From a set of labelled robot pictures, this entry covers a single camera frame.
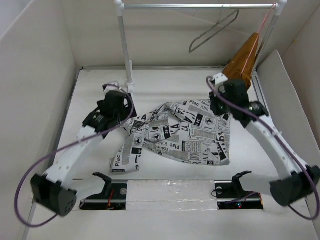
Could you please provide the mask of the newspaper print trousers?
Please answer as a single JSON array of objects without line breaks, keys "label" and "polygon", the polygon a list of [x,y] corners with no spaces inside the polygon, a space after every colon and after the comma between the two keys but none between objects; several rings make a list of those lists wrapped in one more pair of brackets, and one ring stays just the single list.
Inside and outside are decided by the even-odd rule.
[{"label": "newspaper print trousers", "polygon": [[123,125],[129,136],[112,159],[111,172],[137,172],[143,149],[184,164],[227,166],[230,123],[229,113],[214,115],[209,100],[166,102]]}]

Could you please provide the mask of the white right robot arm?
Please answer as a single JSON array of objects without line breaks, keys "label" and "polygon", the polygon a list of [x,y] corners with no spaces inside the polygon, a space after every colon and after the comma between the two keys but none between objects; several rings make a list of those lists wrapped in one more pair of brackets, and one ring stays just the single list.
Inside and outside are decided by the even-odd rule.
[{"label": "white right robot arm", "polygon": [[237,197],[249,192],[272,196],[282,207],[314,194],[320,202],[317,184],[320,168],[310,166],[294,153],[277,130],[266,107],[259,101],[250,101],[242,79],[229,80],[224,74],[208,76],[210,109],[215,116],[231,114],[233,119],[250,133],[268,155],[277,171],[277,178],[257,175],[247,170],[233,176],[231,191]]}]

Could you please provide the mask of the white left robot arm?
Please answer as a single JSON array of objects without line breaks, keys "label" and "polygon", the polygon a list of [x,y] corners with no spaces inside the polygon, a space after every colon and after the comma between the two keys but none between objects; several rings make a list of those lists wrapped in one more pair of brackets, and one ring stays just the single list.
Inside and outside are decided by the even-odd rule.
[{"label": "white left robot arm", "polygon": [[124,91],[110,90],[97,102],[83,121],[75,146],[67,147],[60,159],[42,175],[35,174],[30,181],[35,201],[58,216],[67,216],[78,200],[93,195],[107,198],[112,191],[112,180],[100,172],[90,178],[74,180],[89,153],[107,135],[125,123],[133,113],[134,105]]}]

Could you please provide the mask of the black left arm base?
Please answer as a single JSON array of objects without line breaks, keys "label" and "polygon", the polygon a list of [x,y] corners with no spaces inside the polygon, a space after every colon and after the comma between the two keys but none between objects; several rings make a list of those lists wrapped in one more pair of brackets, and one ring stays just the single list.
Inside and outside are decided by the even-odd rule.
[{"label": "black left arm base", "polygon": [[95,172],[93,176],[102,178],[105,182],[103,190],[82,200],[79,209],[83,211],[124,211],[126,210],[128,181],[112,180],[110,177]]}]

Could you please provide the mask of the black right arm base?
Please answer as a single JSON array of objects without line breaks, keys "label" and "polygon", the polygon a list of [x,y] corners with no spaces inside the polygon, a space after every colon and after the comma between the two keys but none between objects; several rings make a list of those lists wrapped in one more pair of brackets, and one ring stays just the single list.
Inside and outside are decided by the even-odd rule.
[{"label": "black right arm base", "polygon": [[215,189],[211,196],[217,200],[218,210],[263,210],[261,195],[253,191],[245,191],[240,178],[251,171],[237,173],[231,180],[215,180]]}]

